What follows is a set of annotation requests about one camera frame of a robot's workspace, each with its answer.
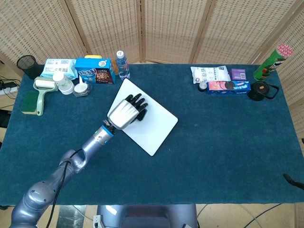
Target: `white board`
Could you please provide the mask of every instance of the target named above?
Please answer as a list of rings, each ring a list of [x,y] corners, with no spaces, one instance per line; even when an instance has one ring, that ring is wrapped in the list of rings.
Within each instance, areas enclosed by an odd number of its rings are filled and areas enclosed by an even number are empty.
[[[178,119],[128,79],[123,81],[107,116],[109,117],[109,113],[130,94],[133,96],[142,94],[141,98],[145,98],[145,102],[148,103],[147,113],[142,121],[135,120],[123,131],[153,156]]]

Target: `white container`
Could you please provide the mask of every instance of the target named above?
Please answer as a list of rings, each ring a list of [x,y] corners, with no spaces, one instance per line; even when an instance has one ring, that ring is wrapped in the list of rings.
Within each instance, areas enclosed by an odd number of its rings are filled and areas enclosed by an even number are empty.
[[[63,72],[55,72],[53,80],[58,85],[58,89],[65,95],[71,94],[74,90],[73,82],[68,79]]]

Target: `blue box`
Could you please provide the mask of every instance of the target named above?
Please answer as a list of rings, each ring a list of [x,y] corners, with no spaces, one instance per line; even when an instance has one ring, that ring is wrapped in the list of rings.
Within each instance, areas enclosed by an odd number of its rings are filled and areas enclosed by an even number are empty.
[[[115,83],[115,73],[109,58],[78,58],[75,69],[84,82]]]
[[[249,81],[209,81],[207,94],[247,94],[250,90]]]

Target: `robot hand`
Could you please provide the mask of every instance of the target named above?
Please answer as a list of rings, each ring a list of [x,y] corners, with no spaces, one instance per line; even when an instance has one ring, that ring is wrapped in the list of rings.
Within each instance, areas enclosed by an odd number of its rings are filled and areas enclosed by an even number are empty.
[[[128,95],[124,100],[116,106],[109,114],[109,122],[118,130],[126,128],[135,119],[141,121],[147,110],[148,103],[144,103],[145,99],[141,98],[142,94],[135,97]]]

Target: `power strip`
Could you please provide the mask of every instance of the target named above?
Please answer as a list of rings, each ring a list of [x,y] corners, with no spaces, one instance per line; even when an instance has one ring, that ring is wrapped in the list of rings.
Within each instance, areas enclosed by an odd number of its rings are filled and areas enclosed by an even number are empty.
[[[12,88],[5,88],[4,91],[3,89],[0,90],[0,96],[5,95],[5,94],[12,94],[18,91],[18,87],[12,87]]]

